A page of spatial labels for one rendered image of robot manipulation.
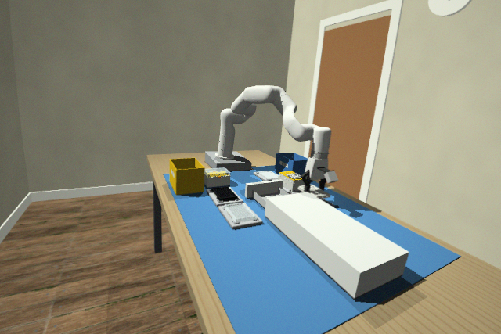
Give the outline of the yellow open-top bin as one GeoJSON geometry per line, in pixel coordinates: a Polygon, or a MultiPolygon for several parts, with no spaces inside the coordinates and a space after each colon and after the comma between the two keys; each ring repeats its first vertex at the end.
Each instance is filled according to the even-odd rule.
{"type": "Polygon", "coordinates": [[[204,192],[204,171],[196,158],[170,159],[170,183],[175,194],[204,192]]]}

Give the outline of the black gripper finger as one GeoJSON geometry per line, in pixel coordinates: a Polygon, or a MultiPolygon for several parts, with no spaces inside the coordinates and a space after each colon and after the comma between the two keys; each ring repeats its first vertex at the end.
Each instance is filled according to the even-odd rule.
{"type": "Polygon", "coordinates": [[[305,184],[305,188],[304,188],[304,191],[305,192],[310,192],[310,183],[312,182],[312,180],[310,180],[310,177],[309,177],[309,172],[310,170],[307,170],[305,173],[303,173],[303,175],[301,176],[302,178],[302,181],[304,182],[305,184]],[[307,176],[307,177],[306,177],[307,176]],[[308,181],[309,179],[309,181],[308,181]]]}
{"type": "Polygon", "coordinates": [[[326,183],[326,179],[320,179],[319,181],[319,189],[322,189],[324,191],[324,188],[325,188],[325,183],[326,183]]]}

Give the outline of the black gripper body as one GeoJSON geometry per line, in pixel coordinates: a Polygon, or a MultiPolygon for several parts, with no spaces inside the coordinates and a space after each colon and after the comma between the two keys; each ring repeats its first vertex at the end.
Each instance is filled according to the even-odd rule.
{"type": "Polygon", "coordinates": [[[305,172],[307,170],[310,170],[309,172],[309,177],[310,180],[319,180],[319,179],[324,179],[324,172],[317,169],[317,167],[325,167],[328,169],[328,158],[327,159],[318,159],[315,157],[310,156],[308,158],[305,172]]]}

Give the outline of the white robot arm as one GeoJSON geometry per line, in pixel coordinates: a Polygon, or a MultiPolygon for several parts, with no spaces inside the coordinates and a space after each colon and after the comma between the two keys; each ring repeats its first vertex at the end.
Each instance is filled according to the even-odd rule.
{"type": "MultiPolygon", "coordinates": [[[[318,159],[327,159],[330,147],[331,130],[328,127],[319,127],[314,124],[300,124],[294,114],[297,105],[289,95],[276,86],[249,87],[233,102],[231,109],[221,112],[221,130],[218,144],[217,158],[231,160],[235,128],[233,124],[242,124],[256,111],[256,104],[272,103],[283,116],[283,125],[290,136],[298,141],[312,140],[311,156],[318,159]]],[[[325,172],[327,183],[338,181],[335,170],[317,167],[325,172]]]]}

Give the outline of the dark blue open-top bin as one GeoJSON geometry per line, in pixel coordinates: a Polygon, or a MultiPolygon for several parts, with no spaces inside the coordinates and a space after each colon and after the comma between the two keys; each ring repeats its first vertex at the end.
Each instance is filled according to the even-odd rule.
{"type": "Polygon", "coordinates": [[[275,172],[293,171],[300,176],[305,172],[308,158],[296,153],[277,153],[275,172]]]}

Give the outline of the blue bench mat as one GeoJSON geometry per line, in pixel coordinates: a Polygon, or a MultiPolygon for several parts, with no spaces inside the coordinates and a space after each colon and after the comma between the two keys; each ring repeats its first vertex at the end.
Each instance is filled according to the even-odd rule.
{"type": "Polygon", "coordinates": [[[252,169],[230,171],[230,185],[181,195],[163,174],[236,334],[324,334],[461,257],[325,187],[334,208],[409,251],[403,276],[354,300],[245,197],[246,183],[263,181],[254,172],[278,174],[275,165],[252,169]],[[207,194],[226,186],[262,224],[230,227],[207,194]]]}

